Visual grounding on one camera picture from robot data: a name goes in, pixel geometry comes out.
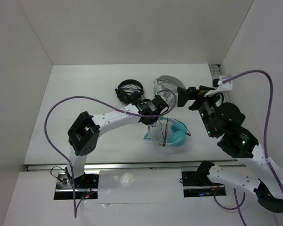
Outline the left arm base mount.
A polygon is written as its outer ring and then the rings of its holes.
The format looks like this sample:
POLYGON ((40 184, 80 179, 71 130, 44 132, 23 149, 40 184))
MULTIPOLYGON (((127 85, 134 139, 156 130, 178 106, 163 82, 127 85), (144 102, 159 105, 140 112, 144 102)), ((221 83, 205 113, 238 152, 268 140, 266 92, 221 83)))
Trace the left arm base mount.
MULTIPOLYGON (((54 166, 50 174, 56 179, 54 200, 72 200, 73 188, 65 170, 54 166)), ((95 200, 98 198, 99 173, 86 172, 82 179, 75 185, 75 199, 95 200)))

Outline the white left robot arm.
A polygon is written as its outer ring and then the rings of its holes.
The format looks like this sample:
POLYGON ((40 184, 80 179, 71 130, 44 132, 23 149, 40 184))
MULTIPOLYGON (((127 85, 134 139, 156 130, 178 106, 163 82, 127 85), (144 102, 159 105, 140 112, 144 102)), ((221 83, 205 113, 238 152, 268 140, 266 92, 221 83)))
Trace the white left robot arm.
POLYGON ((168 110, 168 104, 161 96, 156 95, 152 100, 137 100, 109 113, 80 113, 67 132, 69 144, 74 150, 66 168, 67 183, 73 188, 83 184, 87 155, 95 150, 99 137, 129 124, 143 123, 151 126, 165 109, 168 110))

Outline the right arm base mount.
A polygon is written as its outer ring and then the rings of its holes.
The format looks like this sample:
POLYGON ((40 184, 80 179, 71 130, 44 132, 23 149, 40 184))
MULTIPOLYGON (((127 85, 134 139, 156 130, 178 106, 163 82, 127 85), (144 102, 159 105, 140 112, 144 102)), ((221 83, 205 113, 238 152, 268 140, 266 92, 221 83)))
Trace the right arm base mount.
POLYGON ((184 198, 226 196, 225 186, 213 183, 209 180, 209 170, 215 164, 210 161, 203 161, 195 171, 182 171, 182 178, 179 182, 183 185, 184 198))

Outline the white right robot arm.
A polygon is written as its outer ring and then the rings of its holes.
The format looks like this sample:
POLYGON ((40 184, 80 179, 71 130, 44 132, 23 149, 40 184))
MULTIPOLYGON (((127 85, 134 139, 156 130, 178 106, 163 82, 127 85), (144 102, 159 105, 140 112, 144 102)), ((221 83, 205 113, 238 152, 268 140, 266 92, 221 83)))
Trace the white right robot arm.
POLYGON ((203 161, 196 171, 196 179, 230 185, 255 194, 258 203, 273 213, 283 213, 283 171, 265 157, 262 145, 242 127, 245 115, 233 103, 216 105, 217 95, 207 96, 210 88, 178 88, 177 106, 194 101, 189 110, 198 111, 209 137, 219 138, 217 146, 233 159, 247 166, 254 176, 238 176, 211 161, 203 161))

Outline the teal cat ear headphones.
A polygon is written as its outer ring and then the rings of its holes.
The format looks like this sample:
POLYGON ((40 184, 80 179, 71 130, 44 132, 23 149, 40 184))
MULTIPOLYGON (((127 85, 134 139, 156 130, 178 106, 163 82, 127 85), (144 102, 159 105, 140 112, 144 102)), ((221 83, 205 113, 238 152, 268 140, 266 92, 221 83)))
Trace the teal cat ear headphones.
POLYGON ((153 127, 148 126, 143 141, 153 144, 156 152, 175 155, 186 151, 186 137, 191 133, 186 125, 170 117, 160 117, 153 127))

